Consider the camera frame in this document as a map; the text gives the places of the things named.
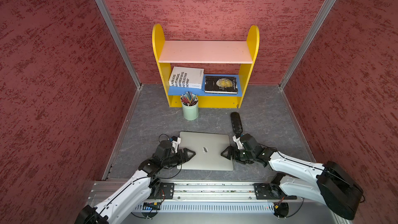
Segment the silver laptop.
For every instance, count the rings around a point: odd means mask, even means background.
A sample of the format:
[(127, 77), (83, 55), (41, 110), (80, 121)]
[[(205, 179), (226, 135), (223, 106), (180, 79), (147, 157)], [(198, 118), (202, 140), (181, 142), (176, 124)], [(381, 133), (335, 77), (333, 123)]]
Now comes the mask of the silver laptop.
[(183, 170), (233, 171), (233, 162), (221, 156), (230, 146), (224, 134), (180, 132), (180, 148), (195, 152), (193, 158), (182, 165)]

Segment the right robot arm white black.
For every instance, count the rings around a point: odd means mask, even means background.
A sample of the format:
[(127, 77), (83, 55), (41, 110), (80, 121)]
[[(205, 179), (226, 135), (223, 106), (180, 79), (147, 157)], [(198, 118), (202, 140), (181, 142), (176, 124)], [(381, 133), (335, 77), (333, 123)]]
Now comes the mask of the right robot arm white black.
[(221, 156), (241, 164), (258, 162), (276, 171), (269, 184), (275, 198), (310, 199), (326, 205), (344, 219), (354, 220), (364, 192), (340, 165), (333, 161), (322, 164), (290, 157), (275, 147), (258, 143), (250, 134), (233, 139), (237, 146), (228, 146)]

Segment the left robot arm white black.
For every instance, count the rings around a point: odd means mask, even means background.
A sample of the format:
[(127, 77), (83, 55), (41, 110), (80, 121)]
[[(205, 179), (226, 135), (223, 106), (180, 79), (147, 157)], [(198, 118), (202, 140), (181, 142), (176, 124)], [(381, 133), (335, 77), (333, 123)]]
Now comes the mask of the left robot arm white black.
[(95, 207), (86, 205), (78, 214), (76, 224), (120, 224), (131, 211), (159, 191), (162, 169), (172, 169), (190, 161), (196, 152), (179, 149), (179, 142), (163, 140), (151, 158), (143, 161), (133, 176), (116, 192)]

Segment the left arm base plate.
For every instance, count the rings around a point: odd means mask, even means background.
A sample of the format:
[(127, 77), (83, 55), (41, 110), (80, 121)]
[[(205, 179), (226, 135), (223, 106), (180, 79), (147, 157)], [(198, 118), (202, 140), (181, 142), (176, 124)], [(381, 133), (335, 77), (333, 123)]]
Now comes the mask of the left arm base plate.
[(174, 183), (157, 183), (152, 189), (152, 199), (170, 200), (174, 197)]

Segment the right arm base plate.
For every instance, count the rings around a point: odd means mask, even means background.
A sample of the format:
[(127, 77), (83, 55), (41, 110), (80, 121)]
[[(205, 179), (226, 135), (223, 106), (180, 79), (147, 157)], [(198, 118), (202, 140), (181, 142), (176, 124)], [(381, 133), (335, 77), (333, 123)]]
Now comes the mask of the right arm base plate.
[(255, 183), (254, 191), (257, 200), (296, 200), (297, 196), (286, 195), (277, 185), (272, 183)]

